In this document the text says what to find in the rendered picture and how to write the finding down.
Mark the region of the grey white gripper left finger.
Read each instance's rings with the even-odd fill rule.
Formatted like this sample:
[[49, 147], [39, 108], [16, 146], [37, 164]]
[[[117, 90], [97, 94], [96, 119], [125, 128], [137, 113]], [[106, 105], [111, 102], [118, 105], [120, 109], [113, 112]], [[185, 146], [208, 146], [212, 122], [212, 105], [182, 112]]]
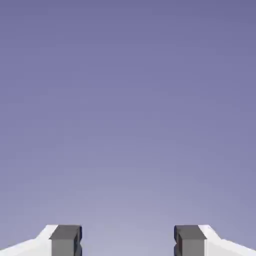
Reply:
[[0, 256], [83, 256], [83, 229], [76, 224], [48, 224], [37, 237], [0, 250]]

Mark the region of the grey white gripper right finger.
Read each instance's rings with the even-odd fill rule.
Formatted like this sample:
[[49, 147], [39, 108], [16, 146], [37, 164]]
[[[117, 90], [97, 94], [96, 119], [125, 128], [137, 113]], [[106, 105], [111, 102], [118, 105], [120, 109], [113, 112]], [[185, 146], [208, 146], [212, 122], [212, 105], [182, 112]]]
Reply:
[[222, 239], [208, 224], [175, 225], [173, 256], [256, 256], [256, 250]]

